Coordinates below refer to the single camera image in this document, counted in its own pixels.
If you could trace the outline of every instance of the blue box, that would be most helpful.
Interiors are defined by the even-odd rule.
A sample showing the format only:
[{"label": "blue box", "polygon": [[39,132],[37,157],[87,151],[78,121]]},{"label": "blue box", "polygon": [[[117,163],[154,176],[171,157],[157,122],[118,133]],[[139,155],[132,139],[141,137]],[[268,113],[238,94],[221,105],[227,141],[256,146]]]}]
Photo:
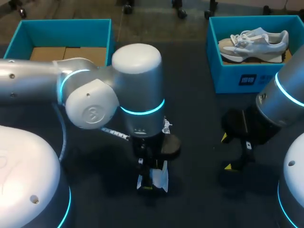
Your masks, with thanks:
[{"label": "blue box", "polygon": [[[212,17],[207,33],[207,56],[216,93],[258,93],[284,64],[224,65],[218,42],[231,34],[262,27],[267,32],[289,33],[289,50],[294,54],[304,44],[304,24],[298,16]],[[251,83],[239,85],[241,80]]]},{"label": "blue box", "polygon": [[111,65],[114,35],[111,19],[23,20],[4,58],[30,59],[35,47],[106,47]]}]

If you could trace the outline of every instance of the cable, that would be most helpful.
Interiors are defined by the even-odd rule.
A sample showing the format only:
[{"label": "cable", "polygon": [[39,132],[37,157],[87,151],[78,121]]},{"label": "cable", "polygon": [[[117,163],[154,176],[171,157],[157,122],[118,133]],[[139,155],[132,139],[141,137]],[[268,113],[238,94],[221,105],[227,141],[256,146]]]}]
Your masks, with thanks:
[{"label": "cable", "polygon": [[62,128],[62,135],[63,135],[63,140],[62,140],[62,148],[61,148],[61,153],[60,153],[60,156],[59,156],[59,162],[62,161],[64,155],[65,155],[65,152],[66,152],[66,146],[67,146],[67,128],[66,128],[66,124],[65,124],[65,121],[63,119],[63,116],[58,108],[58,105],[55,104],[55,103],[52,103],[52,106],[57,114],[57,117],[58,117],[58,120],[60,121],[60,124],[61,124],[61,128]]},{"label": "cable", "polygon": [[123,133],[120,133],[120,132],[117,132],[117,131],[114,131],[114,130],[111,130],[111,129],[106,128],[106,127],[101,128],[101,130],[102,130],[103,132],[112,134],[112,135],[114,135],[114,136],[117,136],[117,137],[119,137],[119,138],[125,139],[125,140],[127,140],[127,141],[129,141],[129,139],[130,139],[130,136],[128,136],[128,135],[123,134]]}]

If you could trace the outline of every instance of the shoe lace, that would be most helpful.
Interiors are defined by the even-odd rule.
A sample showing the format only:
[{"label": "shoe lace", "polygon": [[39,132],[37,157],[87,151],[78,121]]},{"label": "shoe lace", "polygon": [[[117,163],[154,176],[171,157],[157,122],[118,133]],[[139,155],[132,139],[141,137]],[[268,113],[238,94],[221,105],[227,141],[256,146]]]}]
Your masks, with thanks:
[{"label": "shoe lace", "polygon": [[253,43],[253,41],[245,34],[246,32],[249,32],[249,30],[242,31],[240,35],[230,36],[234,46],[237,46],[239,43]]}]

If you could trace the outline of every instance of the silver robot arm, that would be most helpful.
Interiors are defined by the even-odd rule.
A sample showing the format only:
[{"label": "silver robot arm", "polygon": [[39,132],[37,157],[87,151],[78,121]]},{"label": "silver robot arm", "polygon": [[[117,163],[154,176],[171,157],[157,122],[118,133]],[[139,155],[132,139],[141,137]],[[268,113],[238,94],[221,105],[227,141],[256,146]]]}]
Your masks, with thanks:
[{"label": "silver robot arm", "polygon": [[285,127],[304,114],[304,46],[286,63],[256,97],[261,114],[272,124]]},{"label": "silver robot arm", "polygon": [[53,62],[0,60],[0,104],[56,102],[73,124],[96,129],[121,106],[128,132],[151,137],[164,126],[162,58],[145,44],[117,50],[112,66],[74,58]]}]

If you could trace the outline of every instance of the shoe sole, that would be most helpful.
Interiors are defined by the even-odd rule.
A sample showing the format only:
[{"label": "shoe sole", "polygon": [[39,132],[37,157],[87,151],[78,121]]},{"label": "shoe sole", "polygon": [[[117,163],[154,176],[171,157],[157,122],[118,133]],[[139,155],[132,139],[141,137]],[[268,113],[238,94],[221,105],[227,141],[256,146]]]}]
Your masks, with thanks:
[{"label": "shoe sole", "polygon": [[282,54],[280,55],[274,55],[274,54],[260,54],[260,55],[254,55],[254,56],[230,56],[230,55],[226,55],[223,53],[220,53],[224,58],[235,62],[235,63],[241,63],[243,62],[245,59],[249,58],[249,57],[255,57],[258,58],[264,62],[269,62],[269,63],[282,63]]}]

